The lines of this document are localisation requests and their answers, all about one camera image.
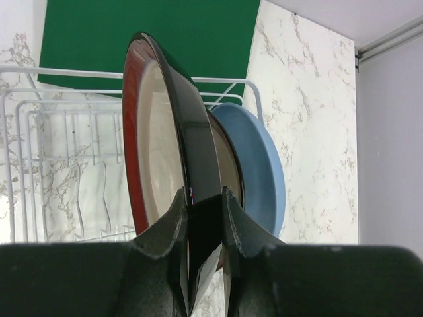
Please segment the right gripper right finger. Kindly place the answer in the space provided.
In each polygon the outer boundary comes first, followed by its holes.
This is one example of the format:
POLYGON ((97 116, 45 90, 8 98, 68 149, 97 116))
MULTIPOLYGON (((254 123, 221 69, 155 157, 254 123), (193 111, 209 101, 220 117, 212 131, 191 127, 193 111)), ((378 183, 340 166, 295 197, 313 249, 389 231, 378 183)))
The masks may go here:
POLYGON ((228 316, 421 316, 422 261, 406 248, 285 244, 222 191, 228 316))

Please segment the red beige plate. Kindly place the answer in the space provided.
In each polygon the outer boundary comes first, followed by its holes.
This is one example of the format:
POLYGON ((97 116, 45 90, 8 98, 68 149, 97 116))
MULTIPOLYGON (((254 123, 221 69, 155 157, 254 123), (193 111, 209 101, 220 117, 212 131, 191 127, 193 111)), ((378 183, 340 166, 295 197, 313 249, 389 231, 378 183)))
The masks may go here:
POLYGON ((163 216, 178 190, 188 209, 189 294, 200 297, 217 268, 221 180, 210 121, 190 79, 133 47, 124 68, 124 158, 134 226, 163 216))
POLYGON ((227 130, 218 118, 207 111, 217 153, 221 185, 229 188, 242 210, 245 209, 245 186, 241 164, 227 130))

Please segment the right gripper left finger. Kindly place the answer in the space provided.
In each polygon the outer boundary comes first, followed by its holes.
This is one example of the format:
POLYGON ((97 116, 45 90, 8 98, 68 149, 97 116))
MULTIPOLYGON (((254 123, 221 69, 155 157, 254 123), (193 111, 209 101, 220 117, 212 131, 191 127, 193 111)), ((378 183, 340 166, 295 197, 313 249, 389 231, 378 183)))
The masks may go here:
POLYGON ((4 244, 2 316, 186 316, 187 210, 127 242, 4 244))

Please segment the blue plate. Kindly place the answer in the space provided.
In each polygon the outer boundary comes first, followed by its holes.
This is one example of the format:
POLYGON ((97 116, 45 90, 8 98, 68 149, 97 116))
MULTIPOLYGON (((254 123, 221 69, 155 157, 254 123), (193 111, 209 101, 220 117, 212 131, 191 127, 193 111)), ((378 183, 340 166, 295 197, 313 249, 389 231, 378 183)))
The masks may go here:
POLYGON ((270 134, 254 114, 237 104, 221 104, 211 113, 227 132, 239 159, 245 212, 279 237, 286 189, 282 164, 270 134))

